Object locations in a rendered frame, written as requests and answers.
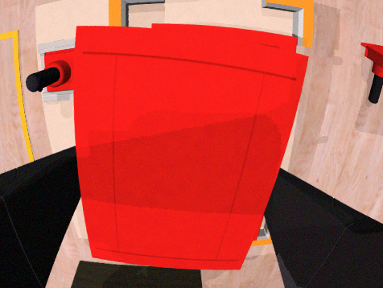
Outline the cream flat plate with orange corner brackets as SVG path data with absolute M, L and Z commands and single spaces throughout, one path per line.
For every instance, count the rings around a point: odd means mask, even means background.
M 237 27 L 298 37 L 296 53 L 312 47 L 314 0 L 61 0 L 35 8 L 39 72 L 48 52 L 75 49 L 76 27 L 149 27 L 152 23 Z M 52 153 L 75 143 L 74 89 L 42 102 Z

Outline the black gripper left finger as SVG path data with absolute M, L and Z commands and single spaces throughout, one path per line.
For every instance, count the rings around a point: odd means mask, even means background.
M 0 174 L 0 288 L 45 288 L 81 191 L 76 147 Z

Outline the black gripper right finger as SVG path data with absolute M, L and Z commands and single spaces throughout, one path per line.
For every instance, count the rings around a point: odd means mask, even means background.
M 383 288 L 383 223 L 281 167 L 263 216 L 285 288 Z

